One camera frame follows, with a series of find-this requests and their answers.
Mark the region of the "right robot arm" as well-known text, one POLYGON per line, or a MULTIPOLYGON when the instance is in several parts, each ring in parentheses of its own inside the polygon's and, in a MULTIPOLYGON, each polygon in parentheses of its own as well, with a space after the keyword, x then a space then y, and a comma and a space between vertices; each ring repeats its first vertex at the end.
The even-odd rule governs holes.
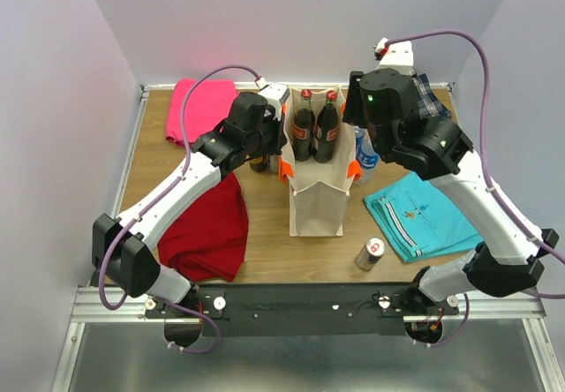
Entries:
POLYGON ((403 308, 428 313, 448 297, 477 290, 494 298, 539 295, 537 286, 559 237, 530 222, 487 174, 485 157, 448 117, 421 117, 409 75, 393 68, 353 71, 343 120, 366 128, 385 163, 409 170, 446 197, 479 235, 449 263, 422 268, 402 292, 403 308))

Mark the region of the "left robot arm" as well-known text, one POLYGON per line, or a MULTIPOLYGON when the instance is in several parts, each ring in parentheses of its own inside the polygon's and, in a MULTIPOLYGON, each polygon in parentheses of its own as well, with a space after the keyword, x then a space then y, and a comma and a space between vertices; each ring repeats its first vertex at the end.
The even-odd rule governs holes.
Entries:
POLYGON ((164 298, 174 315, 189 315, 196 304, 192 282, 161 265, 152 251, 191 204, 248 158, 280 153, 289 96, 280 83, 240 93, 229 115, 199 136, 191 153, 145 198, 116 217, 100 215, 93 225, 92 262, 101 277, 129 297, 164 298))

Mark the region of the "beige canvas tote bag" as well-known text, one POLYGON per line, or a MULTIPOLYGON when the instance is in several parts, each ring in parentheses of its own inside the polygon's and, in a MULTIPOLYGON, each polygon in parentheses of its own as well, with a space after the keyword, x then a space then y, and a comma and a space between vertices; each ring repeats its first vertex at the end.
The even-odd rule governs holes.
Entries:
POLYGON ((340 237, 346 215, 350 187, 361 177, 356 160, 356 140, 352 127, 341 122, 336 149, 329 162, 312 157, 295 160, 292 127, 299 109, 300 90, 292 87, 284 107, 283 133, 287 144, 279 157, 279 178, 289 185, 290 235, 292 237, 340 237))

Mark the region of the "cola glass bottle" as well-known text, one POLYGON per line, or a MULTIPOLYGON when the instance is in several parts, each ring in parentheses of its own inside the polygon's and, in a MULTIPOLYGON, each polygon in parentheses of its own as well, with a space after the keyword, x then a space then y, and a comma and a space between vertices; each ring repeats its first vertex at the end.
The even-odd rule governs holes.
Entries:
POLYGON ((293 116, 292 138, 295 159, 307 161, 311 156, 313 127, 315 115, 312 110, 312 91, 303 89, 300 92, 300 103, 293 116))

